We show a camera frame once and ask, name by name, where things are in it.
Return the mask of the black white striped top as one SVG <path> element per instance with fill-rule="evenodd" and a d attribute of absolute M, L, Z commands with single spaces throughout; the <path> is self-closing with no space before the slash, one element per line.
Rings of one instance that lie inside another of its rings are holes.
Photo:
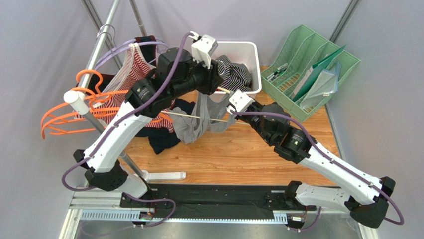
<path fill-rule="evenodd" d="M 223 79 L 222 88 L 243 92 L 251 91 L 252 75 L 245 64 L 232 62 L 227 55 L 215 59 L 218 73 Z"/>

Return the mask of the grey garment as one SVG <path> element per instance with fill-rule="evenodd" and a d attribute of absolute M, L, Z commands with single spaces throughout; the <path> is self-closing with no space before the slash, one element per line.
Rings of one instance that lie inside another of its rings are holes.
<path fill-rule="evenodd" d="M 200 119 L 196 119 L 170 115 L 176 137 L 183 144 L 190 144 L 197 141 L 206 131 L 211 133 L 225 132 L 230 126 L 235 124 L 236 120 L 234 117 L 230 116 L 227 122 L 209 121 L 209 118 L 223 119 L 227 113 L 226 107 L 230 96 L 230 94 L 224 94 L 221 101 L 215 102 L 209 95 L 198 93 L 197 101 L 191 113 L 182 107 L 171 109 L 170 111 L 172 112 L 201 117 Z"/>

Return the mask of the orange plastic hanger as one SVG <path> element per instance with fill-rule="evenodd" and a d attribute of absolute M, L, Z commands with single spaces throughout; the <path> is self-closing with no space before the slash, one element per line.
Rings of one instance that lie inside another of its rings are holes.
<path fill-rule="evenodd" d="M 46 138 L 46 131 L 50 135 L 60 136 L 91 132 L 95 130 L 93 126 L 85 129 L 65 130 L 65 125 L 86 121 L 82 114 L 77 111 L 71 111 L 62 115 L 54 114 L 56 111 L 69 106 L 70 105 L 68 103 L 61 103 L 47 110 L 42 116 L 40 121 L 40 136 L 43 140 Z M 89 108 L 89 113 L 92 113 L 95 119 L 102 120 L 103 118 L 114 117 L 118 110 L 119 107 Z"/>

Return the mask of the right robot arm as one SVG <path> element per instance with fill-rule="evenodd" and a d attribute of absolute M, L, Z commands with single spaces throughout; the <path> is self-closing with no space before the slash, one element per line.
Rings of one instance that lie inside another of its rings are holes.
<path fill-rule="evenodd" d="M 277 103 L 253 102 L 245 112 L 246 116 L 236 119 L 250 124 L 281 158 L 312 169 L 337 185 L 330 188 L 292 181 L 284 194 L 286 201 L 348 213 L 370 228 L 381 225 L 396 184 L 393 179 L 372 176 L 338 158 L 315 138 L 292 127 L 290 115 Z"/>

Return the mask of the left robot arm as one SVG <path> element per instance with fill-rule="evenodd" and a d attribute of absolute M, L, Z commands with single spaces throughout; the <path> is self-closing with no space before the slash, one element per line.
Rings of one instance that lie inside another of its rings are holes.
<path fill-rule="evenodd" d="M 132 85 L 100 137 L 88 149 L 74 153 L 77 165 L 86 168 L 90 188 L 119 189 L 137 198 L 148 191 L 147 183 L 128 173 L 118 157 L 174 99 L 192 91 L 211 95 L 217 90 L 223 79 L 217 72 L 216 61 L 211 59 L 215 50 L 196 46 L 191 51 L 171 48 L 159 56 L 155 68 Z"/>

